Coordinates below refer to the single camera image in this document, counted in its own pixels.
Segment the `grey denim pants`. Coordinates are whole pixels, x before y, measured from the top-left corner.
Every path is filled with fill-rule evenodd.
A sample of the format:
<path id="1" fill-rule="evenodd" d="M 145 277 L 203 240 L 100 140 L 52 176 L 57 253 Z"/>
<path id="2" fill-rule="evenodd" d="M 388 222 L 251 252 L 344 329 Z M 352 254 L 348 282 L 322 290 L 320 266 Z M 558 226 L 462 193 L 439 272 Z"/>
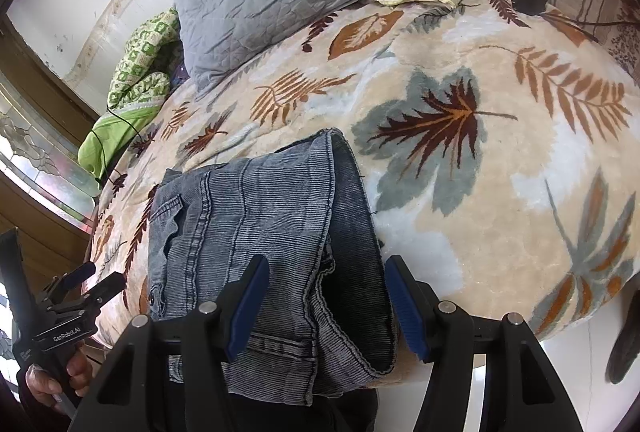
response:
<path id="1" fill-rule="evenodd" d="M 258 255 L 268 260 L 269 287 L 246 348 L 224 370 L 232 393 L 307 406 L 393 370 L 397 332 L 383 262 L 340 131 L 165 173 L 149 218 L 153 319 L 215 300 Z"/>

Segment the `wooden door with glass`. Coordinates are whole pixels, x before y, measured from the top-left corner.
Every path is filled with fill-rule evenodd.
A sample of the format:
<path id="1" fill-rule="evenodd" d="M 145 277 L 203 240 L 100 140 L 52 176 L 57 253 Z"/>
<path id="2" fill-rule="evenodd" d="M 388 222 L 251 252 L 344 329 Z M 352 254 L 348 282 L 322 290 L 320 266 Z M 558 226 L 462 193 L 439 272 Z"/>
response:
<path id="1" fill-rule="evenodd" d="M 91 125 L 88 111 L 52 79 L 6 16 L 1 19 L 1 235 L 17 230 L 32 293 L 88 262 L 96 222 L 98 185 L 76 161 L 78 137 Z M 12 345 L 18 337 L 14 323 Z M 54 399 L 60 384 L 43 368 L 20 368 L 27 396 Z M 43 379 L 27 388 L 32 374 Z"/>

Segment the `green patterned quilt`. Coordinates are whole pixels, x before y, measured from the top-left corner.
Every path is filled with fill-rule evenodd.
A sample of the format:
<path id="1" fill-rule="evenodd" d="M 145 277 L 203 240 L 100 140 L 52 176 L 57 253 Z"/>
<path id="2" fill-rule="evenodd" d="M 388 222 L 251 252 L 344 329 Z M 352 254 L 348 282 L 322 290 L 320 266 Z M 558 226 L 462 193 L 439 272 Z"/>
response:
<path id="1" fill-rule="evenodd" d="M 171 7 L 139 25 L 126 41 L 106 97 L 106 112 L 78 149 L 78 163 L 102 179 L 114 156 L 141 134 L 171 91 L 183 62 L 178 12 Z"/>

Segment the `leaf pattern bed blanket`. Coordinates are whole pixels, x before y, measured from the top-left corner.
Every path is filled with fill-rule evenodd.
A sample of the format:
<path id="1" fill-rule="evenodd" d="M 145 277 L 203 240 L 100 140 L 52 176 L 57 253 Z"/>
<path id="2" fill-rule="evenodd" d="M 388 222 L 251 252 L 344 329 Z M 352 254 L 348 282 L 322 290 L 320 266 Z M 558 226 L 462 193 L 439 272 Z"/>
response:
<path id="1" fill-rule="evenodd" d="M 382 262 L 393 255 L 478 316 L 540 339 L 588 319 L 639 270 L 639 88 L 559 11 L 509 0 L 450 12 L 363 3 L 262 51 L 207 91 L 171 87 L 104 189 L 90 258 L 126 288 L 98 318 L 113 346 L 150 313 L 149 218 L 167 171 L 340 131 Z"/>

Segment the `black power adapter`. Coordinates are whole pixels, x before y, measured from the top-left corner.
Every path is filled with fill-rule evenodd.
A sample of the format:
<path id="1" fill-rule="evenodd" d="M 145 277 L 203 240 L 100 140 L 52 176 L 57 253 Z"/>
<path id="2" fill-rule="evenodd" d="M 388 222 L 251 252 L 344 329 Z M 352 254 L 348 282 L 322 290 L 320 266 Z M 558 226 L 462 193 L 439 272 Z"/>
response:
<path id="1" fill-rule="evenodd" d="M 516 12 L 527 15 L 542 15 L 547 10 L 546 0 L 511 0 L 511 4 Z"/>

